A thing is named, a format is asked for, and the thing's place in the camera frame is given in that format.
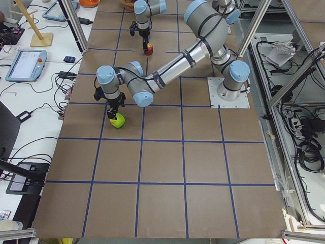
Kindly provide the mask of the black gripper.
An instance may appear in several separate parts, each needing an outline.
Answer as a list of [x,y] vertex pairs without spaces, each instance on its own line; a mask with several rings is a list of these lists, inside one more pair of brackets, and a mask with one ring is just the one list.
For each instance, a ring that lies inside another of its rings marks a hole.
[[99,101],[100,99],[106,99],[107,103],[110,105],[110,109],[107,110],[107,116],[109,119],[117,120],[117,111],[118,108],[124,107],[124,101],[126,99],[126,96],[123,92],[118,91],[117,97],[115,98],[108,98],[108,95],[104,93],[102,88],[99,86],[95,89],[94,93],[94,99],[96,101]]
[[147,21],[146,23],[133,21],[129,27],[129,33],[131,36],[134,36],[135,32],[138,32],[142,37],[143,49],[147,50],[149,43],[148,36],[150,35],[150,21]]

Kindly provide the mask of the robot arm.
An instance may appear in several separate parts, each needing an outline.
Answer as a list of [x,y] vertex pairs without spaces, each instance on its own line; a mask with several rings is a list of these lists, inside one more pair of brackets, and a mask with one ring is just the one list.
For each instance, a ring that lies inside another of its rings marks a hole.
[[239,15],[234,1],[216,1],[213,5],[207,1],[193,1],[184,13],[184,21],[196,37],[192,46],[147,77],[143,77],[143,69],[138,61],[122,67],[99,67],[96,72],[99,86],[95,89],[94,99],[105,99],[110,106],[108,118],[117,119],[118,108],[124,106],[126,99],[119,89],[121,85],[127,86],[139,107],[146,107],[153,102],[157,91],[194,68],[202,59],[208,58],[224,76],[217,88],[218,96],[226,101],[236,100],[250,74],[248,64],[234,58],[225,45],[228,25],[236,22]]
[[[240,11],[235,1],[213,1],[211,7],[217,14],[223,16],[227,24],[233,24],[239,18]],[[166,1],[135,1],[134,3],[136,19],[130,25],[129,32],[132,36],[135,35],[135,32],[138,32],[142,37],[145,55],[153,53],[153,46],[148,40],[152,28],[151,17],[164,13],[166,10]]]

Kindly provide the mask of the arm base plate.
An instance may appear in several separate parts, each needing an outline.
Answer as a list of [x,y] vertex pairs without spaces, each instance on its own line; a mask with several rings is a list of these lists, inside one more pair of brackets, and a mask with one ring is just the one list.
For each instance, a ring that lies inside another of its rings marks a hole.
[[223,77],[208,77],[211,108],[250,109],[248,91],[244,83],[238,91],[225,88]]

